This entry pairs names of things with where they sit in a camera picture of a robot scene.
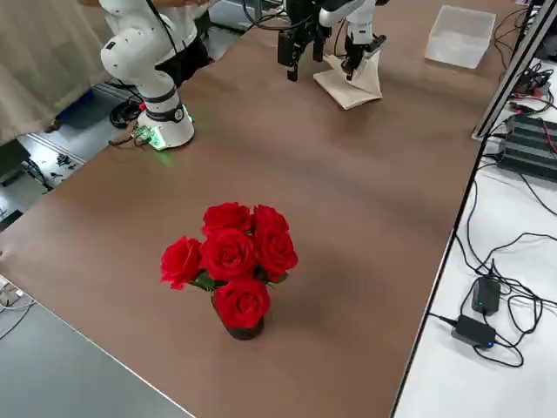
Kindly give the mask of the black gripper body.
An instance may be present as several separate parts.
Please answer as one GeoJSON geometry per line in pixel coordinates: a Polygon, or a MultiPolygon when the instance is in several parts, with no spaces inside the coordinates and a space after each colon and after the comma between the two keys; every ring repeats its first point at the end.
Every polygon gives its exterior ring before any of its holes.
{"type": "Polygon", "coordinates": [[[346,59],[349,62],[359,62],[366,52],[371,51],[371,44],[355,44],[351,38],[346,39],[346,59]]]}
{"type": "Polygon", "coordinates": [[[325,41],[326,29],[319,23],[319,11],[323,1],[288,0],[286,12],[291,28],[286,35],[293,42],[325,41]]]}

